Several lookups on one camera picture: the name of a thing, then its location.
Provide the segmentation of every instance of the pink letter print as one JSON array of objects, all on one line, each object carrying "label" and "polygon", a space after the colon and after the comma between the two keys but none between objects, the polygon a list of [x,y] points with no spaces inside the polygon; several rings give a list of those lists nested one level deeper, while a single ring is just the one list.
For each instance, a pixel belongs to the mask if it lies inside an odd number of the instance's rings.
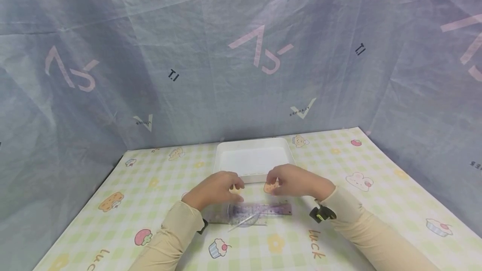
[{"label": "pink letter print", "polygon": [[[228,46],[231,49],[235,49],[238,46],[248,42],[251,39],[253,39],[254,37],[257,37],[257,39],[256,39],[256,50],[254,52],[254,62],[253,62],[253,64],[256,67],[259,67],[259,59],[261,57],[261,47],[263,46],[263,35],[264,35],[264,25],[261,25],[256,30],[251,31],[248,34],[245,34],[244,36],[240,37],[238,40],[234,41],[233,43],[229,44]],[[293,48],[293,45],[288,44],[285,47],[283,47],[282,49],[278,50],[276,53],[281,56],[282,54],[284,54],[285,52],[287,52],[288,50],[290,50],[292,48]],[[276,71],[278,71],[278,69],[281,65],[281,61],[279,60],[279,58],[277,56],[275,56],[272,52],[270,52],[267,49],[264,50],[264,54],[270,60],[272,60],[274,62],[274,67],[272,69],[269,69],[269,68],[263,66],[261,68],[261,71],[263,71],[266,74],[274,74]]]},{"label": "pink letter print", "polygon": [[[477,23],[482,23],[482,14],[478,14],[462,20],[454,21],[452,23],[444,24],[440,28],[442,32],[445,33],[445,31],[453,31],[453,30],[466,27],[472,24],[477,24]],[[460,58],[460,62],[462,62],[463,65],[467,64],[467,62],[469,62],[469,60],[473,57],[475,52],[479,50],[481,46],[482,46],[482,33],[480,33],[475,38],[474,42],[472,42],[472,44],[469,46],[466,52],[462,55],[462,57]],[[482,82],[482,74],[475,65],[469,69],[469,74],[472,75],[472,77],[475,78],[477,81]]]},{"label": "pink letter print", "polygon": [[[57,51],[57,48],[55,46],[52,46],[52,48],[50,49],[50,52],[49,54],[47,55],[47,58],[45,58],[45,73],[47,75],[50,75],[50,65],[52,64],[52,61],[55,59],[55,61],[57,61],[57,65],[59,66],[60,68],[60,71],[62,72],[62,75],[64,76],[64,79],[65,81],[67,82],[67,84],[69,84],[69,87],[70,88],[75,88],[75,85],[74,83],[70,80],[70,77],[69,77],[69,74],[67,73],[66,69],[65,69],[65,65],[64,63],[62,62],[62,59],[60,58],[60,55]],[[80,72],[80,71],[77,71],[75,69],[69,69],[70,72],[72,72],[73,75],[77,75],[78,77],[82,77],[82,78],[85,78],[86,80],[89,81],[89,85],[88,86],[81,86],[81,85],[77,85],[79,87],[80,90],[82,91],[85,91],[85,92],[91,92],[93,90],[93,88],[95,88],[95,80],[93,79],[92,75],[88,74],[87,72],[89,72],[92,68],[94,68],[97,64],[99,64],[99,61],[97,60],[92,60],[90,61],[84,68],[83,68],[83,71],[84,72]]]}]

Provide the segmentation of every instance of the checkered tablecloth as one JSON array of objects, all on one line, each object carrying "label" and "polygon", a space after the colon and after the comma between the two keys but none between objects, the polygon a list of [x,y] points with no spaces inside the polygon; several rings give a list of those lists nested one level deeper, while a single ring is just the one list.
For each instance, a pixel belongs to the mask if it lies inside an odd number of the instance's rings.
[{"label": "checkered tablecloth", "polygon": [[[298,166],[344,186],[442,270],[482,270],[482,240],[359,128],[283,138]],[[127,270],[174,202],[212,173],[217,145],[127,151],[34,270]],[[247,185],[241,195],[245,202],[273,200],[263,184]],[[293,215],[267,226],[228,233],[229,225],[210,224],[178,270],[373,270],[329,223],[308,216],[312,199],[286,199]],[[229,245],[226,252],[216,241]]]}]

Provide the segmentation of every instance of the black watch strap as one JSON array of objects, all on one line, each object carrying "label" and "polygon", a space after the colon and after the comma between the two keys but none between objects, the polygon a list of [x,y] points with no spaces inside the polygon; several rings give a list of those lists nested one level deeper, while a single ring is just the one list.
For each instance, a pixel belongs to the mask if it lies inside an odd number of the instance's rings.
[{"label": "black watch strap", "polygon": [[321,223],[321,221],[325,220],[335,220],[336,214],[330,208],[320,205],[319,208],[315,207],[311,210],[310,217],[312,217],[317,223]]},{"label": "black watch strap", "polygon": [[203,234],[204,230],[205,230],[206,227],[208,227],[208,225],[209,225],[208,221],[206,221],[205,219],[203,219],[203,222],[204,222],[204,227],[203,227],[203,229],[199,230],[199,232],[197,232],[197,233],[199,233],[199,234]]}]

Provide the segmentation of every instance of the white plastic container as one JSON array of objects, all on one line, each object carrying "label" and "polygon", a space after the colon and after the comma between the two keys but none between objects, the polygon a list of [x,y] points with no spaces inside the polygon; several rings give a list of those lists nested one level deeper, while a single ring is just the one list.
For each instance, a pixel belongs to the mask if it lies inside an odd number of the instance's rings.
[{"label": "white plastic container", "polygon": [[284,138],[230,141],[218,144],[213,173],[237,173],[244,183],[266,182],[267,173],[280,164],[295,164]]}]

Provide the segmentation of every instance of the fabric backdrop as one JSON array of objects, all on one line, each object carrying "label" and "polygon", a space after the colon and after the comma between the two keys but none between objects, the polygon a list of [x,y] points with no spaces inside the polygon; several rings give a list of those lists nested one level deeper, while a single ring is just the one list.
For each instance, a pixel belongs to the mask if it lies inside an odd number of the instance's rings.
[{"label": "fabric backdrop", "polygon": [[481,45],[482,0],[0,0],[3,270],[126,150],[353,126],[482,235]]}]

